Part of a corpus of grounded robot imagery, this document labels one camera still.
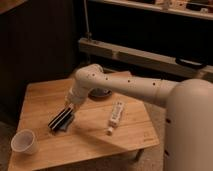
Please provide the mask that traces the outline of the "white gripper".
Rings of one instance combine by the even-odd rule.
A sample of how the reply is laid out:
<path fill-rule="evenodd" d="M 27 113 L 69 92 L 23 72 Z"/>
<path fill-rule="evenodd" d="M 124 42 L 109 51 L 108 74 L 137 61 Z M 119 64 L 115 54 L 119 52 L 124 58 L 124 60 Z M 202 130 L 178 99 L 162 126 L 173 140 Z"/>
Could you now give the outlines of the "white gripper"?
<path fill-rule="evenodd" d="M 83 104 L 87 97 L 87 89 L 71 88 L 66 95 L 65 106 L 76 112 L 79 109 L 79 105 Z"/>

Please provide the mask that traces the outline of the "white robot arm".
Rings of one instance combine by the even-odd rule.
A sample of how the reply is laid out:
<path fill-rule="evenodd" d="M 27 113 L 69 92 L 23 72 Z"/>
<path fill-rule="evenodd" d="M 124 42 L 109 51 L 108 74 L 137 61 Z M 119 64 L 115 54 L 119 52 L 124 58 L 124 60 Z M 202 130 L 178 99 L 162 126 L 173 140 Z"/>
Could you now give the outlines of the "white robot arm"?
<path fill-rule="evenodd" d="M 165 111 L 163 171 L 213 171 L 213 83 L 106 74 L 98 64 L 78 69 L 66 104 L 81 105 L 95 88 L 107 89 Z"/>

